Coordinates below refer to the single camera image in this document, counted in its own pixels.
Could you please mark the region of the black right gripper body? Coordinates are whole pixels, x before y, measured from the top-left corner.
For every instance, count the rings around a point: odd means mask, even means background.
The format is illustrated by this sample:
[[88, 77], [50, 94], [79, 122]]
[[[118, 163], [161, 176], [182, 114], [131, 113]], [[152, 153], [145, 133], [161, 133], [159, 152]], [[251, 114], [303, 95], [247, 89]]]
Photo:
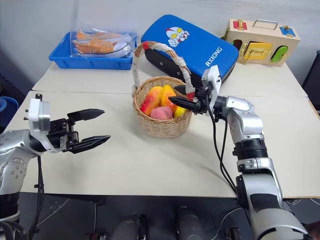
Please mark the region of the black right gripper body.
[[194, 100], [196, 100], [195, 110], [193, 110], [193, 113], [195, 115], [206, 115], [210, 116], [212, 114], [212, 110], [210, 109], [210, 92], [209, 89], [202, 88], [196, 88], [195, 89], [195, 95]]

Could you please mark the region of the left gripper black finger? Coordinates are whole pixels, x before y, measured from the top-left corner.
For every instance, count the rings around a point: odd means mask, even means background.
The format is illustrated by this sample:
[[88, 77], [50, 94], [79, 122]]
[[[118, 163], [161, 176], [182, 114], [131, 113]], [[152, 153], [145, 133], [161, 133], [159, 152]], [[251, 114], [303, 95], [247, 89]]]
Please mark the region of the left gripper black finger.
[[95, 119], [104, 113], [105, 113], [104, 110], [96, 109], [96, 108], [83, 109], [83, 110], [68, 113], [67, 121], [71, 126], [73, 126], [75, 122]]
[[71, 152], [73, 154], [78, 154], [102, 145], [111, 138], [111, 135], [100, 135], [84, 138], [79, 141], [78, 139], [70, 140], [67, 142], [66, 148], [63, 152]]

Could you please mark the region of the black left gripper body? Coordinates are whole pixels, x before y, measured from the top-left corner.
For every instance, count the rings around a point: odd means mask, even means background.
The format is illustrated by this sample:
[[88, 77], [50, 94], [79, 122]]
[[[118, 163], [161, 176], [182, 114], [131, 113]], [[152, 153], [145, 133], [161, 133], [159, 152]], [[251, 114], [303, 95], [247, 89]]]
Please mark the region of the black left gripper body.
[[47, 138], [55, 149], [67, 152], [71, 147], [79, 143], [79, 134], [74, 130], [75, 121], [60, 118], [50, 122], [50, 130]]

